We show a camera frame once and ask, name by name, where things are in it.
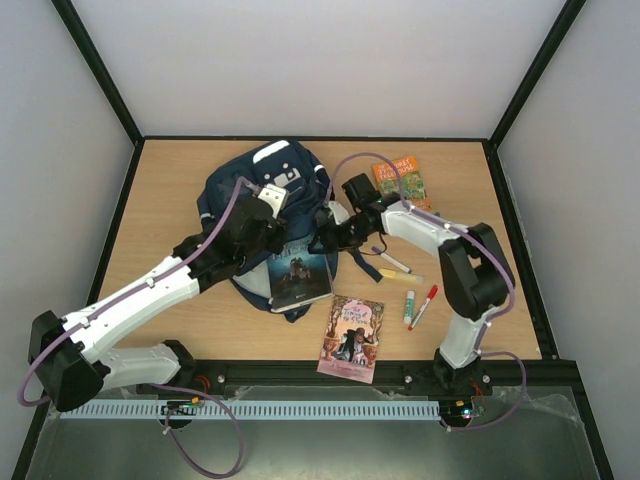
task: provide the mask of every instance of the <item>gray floor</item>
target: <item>gray floor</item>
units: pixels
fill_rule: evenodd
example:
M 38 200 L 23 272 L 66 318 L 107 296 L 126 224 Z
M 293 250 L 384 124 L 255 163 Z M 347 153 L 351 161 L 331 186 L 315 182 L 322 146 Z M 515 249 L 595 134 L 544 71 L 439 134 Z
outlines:
M 487 399 L 489 414 L 482 422 L 508 409 L 514 393 L 507 390 Z M 506 423 L 473 433 L 447 434 L 434 422 L 246 421 L 247 457 L 234 478 L 598 478 L 570 391 L 532 388 L 530 395 L 535 400 Z M 229 422 L 192 422 L 178 436 L 205 468 L 223 472 L 235 461 L 237 441 Z M 154 420 L 52 417 L 40 437 L 28 478 L 202 477 L 182 461 Z

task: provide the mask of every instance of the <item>book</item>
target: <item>book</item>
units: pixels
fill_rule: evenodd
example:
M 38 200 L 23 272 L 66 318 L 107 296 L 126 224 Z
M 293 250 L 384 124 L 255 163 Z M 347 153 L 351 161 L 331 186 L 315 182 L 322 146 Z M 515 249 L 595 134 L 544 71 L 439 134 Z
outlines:
M 313 235 L 288 242 L 267 259 L 271 311 L 286 312 L 333 295 L 327 257 L 308 252 Z
M 336 295 L 317 371 L 372 383 L 383 313 L 382 303 Z
M 400 172 L 404 195 L 416 207 L 432 211 L 431 200 L 427 196 L 424 182 L 420 175 L 418 162 L 414 156 L 399 158 L 393 161 Z M 398 191 L 398 181 L 395 172 L 386 162 L 373 165 L 373 175 L 376 177 L 378 189 L 382 195 L 388 195 Z

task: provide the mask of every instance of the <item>metal frame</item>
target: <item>metal frame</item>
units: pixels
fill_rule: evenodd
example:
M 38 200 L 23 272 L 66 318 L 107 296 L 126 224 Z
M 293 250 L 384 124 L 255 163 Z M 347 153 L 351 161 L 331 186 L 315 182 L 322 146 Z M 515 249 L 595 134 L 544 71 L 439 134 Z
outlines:
M 133 153 L 124 185 L 120 192 L 118 204 L 113 220 L 105 240 L 98 268 L 94 277 L 87 302 L 94 303 L 98 299 L 106 269 L 115 244 L 116 236 L 122 220 L 129 192 L 135 178 L 136 169 L 145 140 L 272 140 L 273 136 L 147 136 L 144 137 L 131 116 L 122 96 L 102 61 L 93 41 L 70 0 L 51 0 L 60 17 L 73 37 L 78 49 L 85 58 L 87 65 L 93 72 L 97 82 L 109 100 L 114 112 L 118 116 L 123 128 L 136 147 Z M 516 213 L 513 199 L 509 191 L 506 177 L 502 170 L 497 149 L 522 110 L 529 95 L 541 78 L 547 65 L 553 58 L 563 38 L 569 31 L 586 0 L 567 0 L 544 43 L 534 58 L 514 97 L 507 107 L 490 139 L 483 138 L 429 138 L 429 137 L 295 137 L 306 141 L 428 141 L 428 142 L 481 142 L 484 148 L 487 164 L 491 173 L 494 188 L 505 221 L 505 227 L 520 274 L 523 290 L 529 311 L 531 313 L 536 338 L 540 347 L 542 360 L 527 360 L 527 383 L 533 386 L 569 386 L 575 397 L 580 416 L 585 424 L 586 433 L 591 445 L 593 456 L 600 477 L 613 478 L 611 467 L 598 434 L 593 413 L 586 397 L 584 386 L 575 362 L 558 359 L 558 351 L 553 339 L 549 320 L 542 303 L 540 291 L 533 268 L 531 266 L 528 248 L 522 234 L 522 229 Z M 223 379 L 214 390 L 220 394 L 231 394 L 239 386 L 250 385 L 352 385 L 348 380 L 337 377 L 320 376 L 316 372 L 314 361 L 201 361 L 199 369 L 209 378 Z M 376 375 L 373 386 L 381 390 L 395 390 L 409 395 L 431 395 L 440 399 L 441 392 L 434 390 L 433 383 L 423 372 L 432 370 L 432 361 L 380 361 L 376 365 Z M 519 367 L 510 361 L 484 362 L 483 368 L 491 377 L 493 385 L 519 385 L 521 383 Z M 406 383 L 409 375 L 412 381 Z M 13 479 L 22 479 L 31 463 L 33 452 L 47 415 L 48 406 L 41 405 L 36 409 L 33 421 L 27 433 L 22 451 L 16 464 Z

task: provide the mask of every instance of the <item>wall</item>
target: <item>wall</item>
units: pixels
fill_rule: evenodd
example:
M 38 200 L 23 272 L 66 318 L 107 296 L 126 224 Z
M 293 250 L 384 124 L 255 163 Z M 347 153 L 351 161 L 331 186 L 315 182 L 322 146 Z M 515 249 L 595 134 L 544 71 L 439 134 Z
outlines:
M 640 10 L 587 2 L 500 149 L 560 353 L 616 478 L 640 422 Z
M 564 0 L 75 0 L 144 134 L 487 137 Z
M 86 301 L 132 146 L 51 2 L 0 15 L 0 478 L 33 410 L 16 402 L 31 321 Z M 32 381 L 30 398 L 42 388 Z

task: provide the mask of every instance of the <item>light wood surface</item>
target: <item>light wood surface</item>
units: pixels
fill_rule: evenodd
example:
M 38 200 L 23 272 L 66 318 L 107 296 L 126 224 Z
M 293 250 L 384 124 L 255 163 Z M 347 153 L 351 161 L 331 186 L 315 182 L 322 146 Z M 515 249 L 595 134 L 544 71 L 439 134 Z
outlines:
M 188 235 L 199 232 L 196 198 L 213 170 L 264 142 L 217 140 L 153 140 L 145 143 L 122 224 L 102 287 L 104 297 L 135 280 L 170 254 Z M 457 223 L 491 225 L 515 272 L 493 184 L 479 143 L 435 142 L 303 142 L 329 172 L 356 152 L 378 152 L 389 158 L 415 155 L 434 208 Z M 338 185 L 366 172 L 375 160 L 357 159 L 340 172 Z M 348 205 L 340 191 L 338 200 Z M 445 337 L 452 311 L 442 291 L 412 332 L 402 321 L 407 290 L 416 291 L 417 307 L 431 286 L 442 284 L 437 259 L 409 243 L 386 237 L 389 253 L 425 277 L 414 287 L 393 280 L 376 284 L 346 254 L 341 254 L 335 292 L 384 302 L 380 360 L 431 359 Z M 379 240 L 372 238 L 365 251 Z M 385 260 L 367 257 L 376 267 L 394 269 Z M 120 346 L 149 346 L 165 339 L 180 340 L 199 359 L 317 359 L 331 304 L 314 304 L 295 324 L 283 316 L 261 312 L 247 303 L 230 282 L 158 315 L 128 335 Z M 494 322 L 483 343 L 485 351 L 510 350 L 522 358 L 540 358 L 520 287 L 515 309 Z

